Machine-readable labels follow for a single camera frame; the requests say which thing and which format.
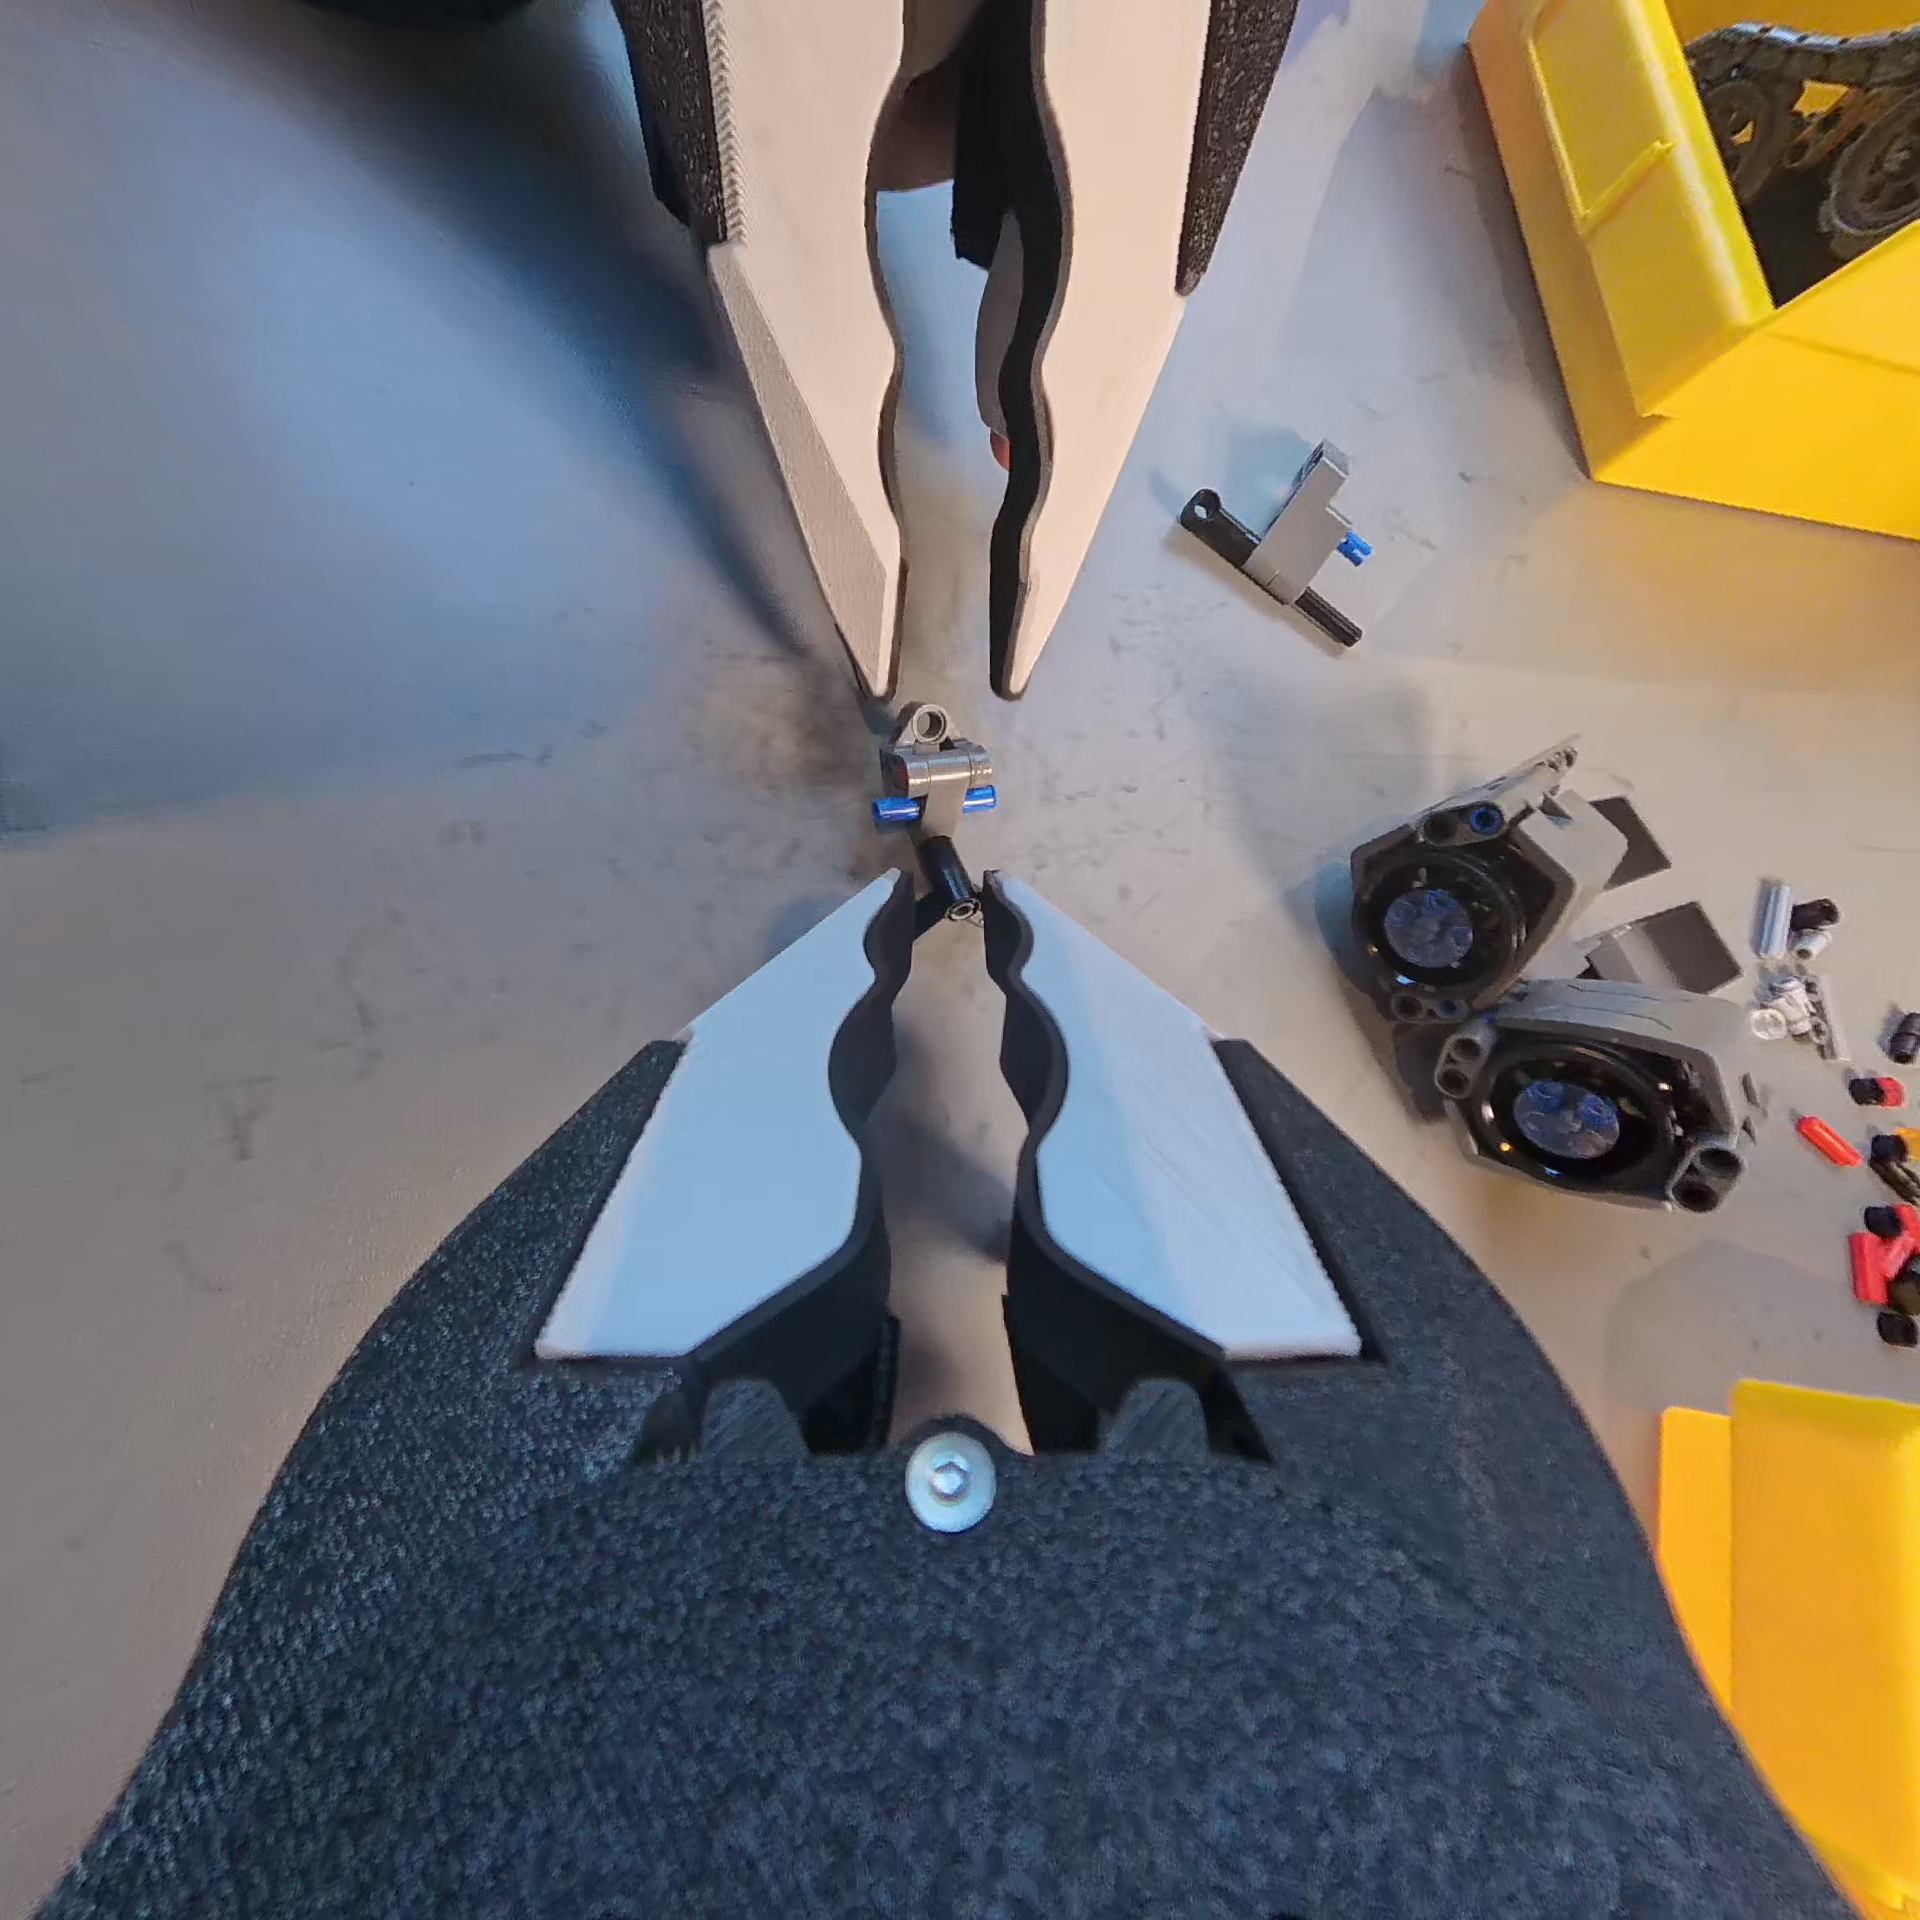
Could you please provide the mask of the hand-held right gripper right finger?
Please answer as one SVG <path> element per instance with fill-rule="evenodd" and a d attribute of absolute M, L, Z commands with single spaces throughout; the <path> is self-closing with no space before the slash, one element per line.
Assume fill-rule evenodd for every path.
<path fill-rule="evenodd" d="M 990 874 L 980 910 L 1042 1268 L 1207 1359 L 1357 1358 L 1216 1030 L 1031 883 Z"/>

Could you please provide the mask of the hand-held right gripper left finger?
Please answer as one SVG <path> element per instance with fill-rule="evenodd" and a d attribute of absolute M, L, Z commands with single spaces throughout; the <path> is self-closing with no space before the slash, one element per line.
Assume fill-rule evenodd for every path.
<path fill-rule="evenodd" d="M 913 883 L 884 874 L 677 1035 L 537 1333 L 541 1359 L 718 1363 L 873 1239 Z"/>

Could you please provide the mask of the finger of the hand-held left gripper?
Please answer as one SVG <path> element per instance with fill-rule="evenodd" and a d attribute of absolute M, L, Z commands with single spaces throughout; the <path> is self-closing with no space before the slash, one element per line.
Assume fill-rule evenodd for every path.
<path fill-rule="evenodd" d="M 873 145 L 896 95 L 903 7 L 704 9 L 724 235 L 708 277 L 807 557 L 864 695 L 896 690 L 901 349 L 873 244 Z"/>
<path fill-rule="evenodd" d="M 990 658 L 1024 697 L 1184 316 L 1176 290 L 1207 3 L 1017 5 L 999 156 L 1020 243 L 999 361 L 1009 478 Z"/>

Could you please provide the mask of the grey beam with black axle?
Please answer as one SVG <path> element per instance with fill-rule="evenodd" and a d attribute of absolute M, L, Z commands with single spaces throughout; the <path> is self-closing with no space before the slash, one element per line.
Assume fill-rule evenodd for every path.
<path fill-rule="evenodd" d="M 1333 645 L 1352 649 L 1360 627 L 1311 587 L 1329 561 L 1360 566 L 1373 555 L 1373 546 L 1337 507 L 1349 478 L 1349 454 L 1320 439 L 1258 535 L 1231 517 L 1212 489 L 1192 491 L 1176 523 L 1270 601 L 1295 613 Z"/>

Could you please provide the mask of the black connector with blue pins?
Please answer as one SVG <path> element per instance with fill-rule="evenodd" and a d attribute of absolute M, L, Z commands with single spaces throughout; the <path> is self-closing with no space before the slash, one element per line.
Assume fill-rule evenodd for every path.
<path fill-rule="evenodd" d="M 992 778 L 940 781 L 920 796 L 877 796 L 871 802 L 873 825 L 882 831 L 904 831 L 917 850 L 926 892 L 913 902 L 913 939 L 949 922 L 978 919 L 976 883 L 952 837 L 968 814 L 993 807 Z"/>

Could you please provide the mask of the grey desk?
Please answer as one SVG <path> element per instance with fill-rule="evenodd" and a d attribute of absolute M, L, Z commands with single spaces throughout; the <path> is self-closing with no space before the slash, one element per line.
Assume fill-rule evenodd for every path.
<path fill-rule="evenodd" d="M 1302 5 L 1031 690 L 949 188 L 880 204 L 903 687 L 1000 771 L 974 867 L 1258 1045 L 1500 1285 L 1653 1516 L 1734 1381 L 1914 1399 L 1792 1137 L 1708 1218 L 1468 1166 L 1328 946 L 1357 841 L 1574 735 L 1670 867 L 1828 897 L 1914 1006 L 1914 546 L 1599 486 L 1468 31 Z M 122 1788 L 396 1290 L 649 1039 L 890 855 L 873 735 L 606 5 L 477 34 L 5 5 L 5 1915 Z M 1341 649 L 1180 523 L 1317 441 Z"/>

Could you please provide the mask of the grey twin engine toy assembly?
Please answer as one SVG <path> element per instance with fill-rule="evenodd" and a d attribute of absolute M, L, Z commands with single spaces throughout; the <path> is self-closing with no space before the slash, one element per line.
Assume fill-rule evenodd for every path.
<path fill-rule="evenodd" d="M 1673 978 L 1644 925 L 1578 941 L 1586 910 L 1656 841 L 1574 783 L 1567 735 L 1416 807 L 1349 858 L 1351 958 L 1426 1066 L 1470 1161 L 1613 1205 L 1708 1217 L 1740 1186 L 1759 1113 L 1753 1033 Z"/>

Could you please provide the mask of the yellow toy bulldozer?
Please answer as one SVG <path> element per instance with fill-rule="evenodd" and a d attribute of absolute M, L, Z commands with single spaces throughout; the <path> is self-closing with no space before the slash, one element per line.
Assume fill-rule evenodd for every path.
<path fill-rule="evenodd" d="M 1917 28 L 1742 20 L 1687 44 L 1711 145 L 1776 305 L 1917 215 Z"/>

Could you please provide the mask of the scattered small building pieces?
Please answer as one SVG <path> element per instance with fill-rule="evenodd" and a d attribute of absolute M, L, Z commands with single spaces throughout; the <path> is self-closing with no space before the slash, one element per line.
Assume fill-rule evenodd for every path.
<path fill-rule="evenodd" d="M 1840 1029 L 1826 959 L 1840 906 L 1765 878 L 1751 916 L 1746 1023 L 1756 1043 L 1800 1050 L 1824 1070 L 1832 1113 L 1793 1109 L 1792 1137 L 1826 1167 L 1870 1185 L 1841 1241 L 1848 1297 L 1880 1347 L 1917 1348 L 1914 1011 L 1895 1011 L 1858 1058 Z"/>

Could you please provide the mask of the large yellow storage bin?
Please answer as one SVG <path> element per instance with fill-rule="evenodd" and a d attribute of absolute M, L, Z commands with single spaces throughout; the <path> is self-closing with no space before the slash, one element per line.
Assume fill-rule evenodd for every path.
<path fill-rule="evenodd" d="M 1740 1381 L 1658 1420 L 1670 1612 L 1840 1890 L 1917 1915 L 1917 1405 Z"/>

